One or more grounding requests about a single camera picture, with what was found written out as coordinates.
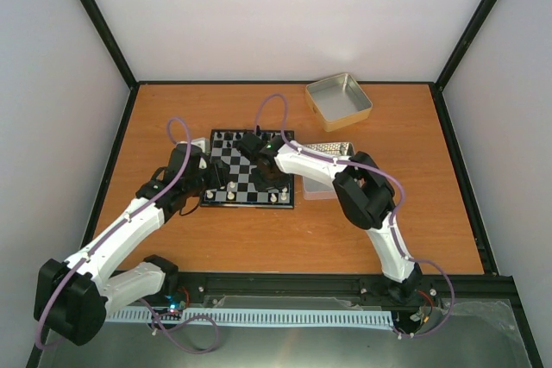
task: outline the checkered pattern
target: checkered pattern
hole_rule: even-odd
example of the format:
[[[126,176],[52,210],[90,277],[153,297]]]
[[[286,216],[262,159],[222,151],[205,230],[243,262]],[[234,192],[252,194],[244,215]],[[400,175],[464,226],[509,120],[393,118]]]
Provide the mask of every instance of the checkered pattern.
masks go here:
[[[210,159],[214,161],[221,159],[224,163],[230,166],[230,181],[235,183],[233,189],[229,188],[229,191],[234,193],[234,200],[228,199],[228,190],[224,189],[210,189],[213,193],[212,198],[204,196],[201,202],[202,207],[218,206],[218,207],[268,207],[274,209],[293,209],[293,177],[290,179],[290,185],[286,192],[285,200],[282,200],[282,193],[278,190],[269,191],[257,191],[253,183],[250,180],[249,174],[254,168],[254,165],[250,165],[248,159],[242,157],[240,152],[235,149],[235,145],[239,139],[236,138],[237,134],[243,135],[246,132],[252,132],[251,130],[224,130],[213,129],[210,135],[211,142],[211,154]],[[269,133],[271,136],[274,134],[279,135],[278,131],[263,130],[263,133]],[[293,137],[293,131],[286,131],[286,135]],[[271,202],[270,195],[272,193],[278,194],[278,201]]]

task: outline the metal container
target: metal container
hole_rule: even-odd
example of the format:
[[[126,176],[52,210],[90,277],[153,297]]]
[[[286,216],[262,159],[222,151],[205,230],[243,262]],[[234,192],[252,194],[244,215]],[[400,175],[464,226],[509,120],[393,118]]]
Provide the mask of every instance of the metal container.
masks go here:
[[[372,102],[348,73],[308,84],[305,96],[325,131],[365,120],[372,110]]]
[[[327,153],[328,155],[334,155],[336,157],[342,155],[354,155],[353,143],[346,141],[305,144],[304,147],[320,151],[321,153]],[[303,198],[305,200],[328,200],[330,198],[337,198],[337,194],[333,187],[329,187],[328,185],[318,183],[310,178],[303,177]]]

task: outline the red wire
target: red wire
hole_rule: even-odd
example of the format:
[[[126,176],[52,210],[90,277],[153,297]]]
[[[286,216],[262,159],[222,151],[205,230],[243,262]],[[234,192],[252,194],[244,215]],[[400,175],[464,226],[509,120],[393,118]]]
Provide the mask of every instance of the red wire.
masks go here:
[[[181,288],[178,288],[177,291],[186,294],[186,307],[185,307],[185,309],[190,308],[190,292],[188,292],[188,289],[183,286]]]
[[[429,296],[427,293],[422,292],[421,290],[417,290],[418,295],[423,296],[427,303],[433,308],[433,299],[431,299],[431,296]]]

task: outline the robotic arm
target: robotic arm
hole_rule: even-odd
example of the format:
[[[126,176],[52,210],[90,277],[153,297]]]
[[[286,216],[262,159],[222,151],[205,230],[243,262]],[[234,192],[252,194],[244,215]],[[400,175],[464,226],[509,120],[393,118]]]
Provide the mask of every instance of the robotic arm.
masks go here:
[[[290,144],[292,147],[278,135],[265,145],[257,135],[248,133],[244,134],[237,149],[257,165],[253,170],[255,186],[279,188],[285,185],[287,174],[298,174],[333,186],[343,214],[355,226],[365,230],[372,241],[383,274],[390,280],[390,295],[397,302],[406,302],[422,272],[417,264],[407,259],[410,254],[396,224],[393,226],[399,246],[393,239],[390,217],[395,208],[392,200],[395,192],[381,175],[340,162],[347,160],[373,168],[378,166],[363,152],[352,157],[331,158],[310,149],[308,154],[302,153],[301,145],[296,141]]]
[[[129,303],[158,292],[171,295],[177,288],[179,268],[158,256],[145,258],[136,268],[113,278],[110,276],[136,246],[179,212],[188,198],[227,184],[229,168],[222,162],[211,164],[205,157],[208,147],[206,139],[192,141],[188,165],[176,185],[130,220],[131,212],[159,194],[176,176],[184,162],[186,148],[186,143],[179,143],[172,150],[168,166],[158,169],[136,192],[136,197],[113,224],[63,263],[48,260],[39,271],[34,318],[40,319],[61,279],[82,258],[86,262],[61,291],[46,319],[46,326],[76,345],[91,340],[107,316]],[[88,252],[123,218],[127,222],[89,256]]]

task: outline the orange wooden surface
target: orange wooden surface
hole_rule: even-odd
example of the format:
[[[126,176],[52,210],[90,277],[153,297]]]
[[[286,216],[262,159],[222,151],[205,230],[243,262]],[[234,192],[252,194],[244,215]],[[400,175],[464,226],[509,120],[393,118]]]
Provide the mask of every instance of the orange wooden surface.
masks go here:
[[[140,186],[166,165],[173,144],[166,120],[183,117],[192,137],[212,128],[252,128],[262,99],[283,93],[287,127],[303,143],[352,141],[406,188],[398,224],[415,257],[433,259],[451,273],[482,273],[479,255],[427,85],[362,85],[373,101],[369,118],[326,133],[308,110],[302,84],[143,85],[136,99],[97,226],[107,227]],[[278,128],[282,103],[269,103],[263,128]],[[184,139],[184,133],[174,134]],[[174,216],[122,263],[128,269],[149,254],[182,271],[380,272],[366,234],[350,224],[336,200],[305,201],[296,178],[295,209],[199,209]],[[186,208],[195,204],[192,199]],[[426,272],[435,272],[424,267]]]

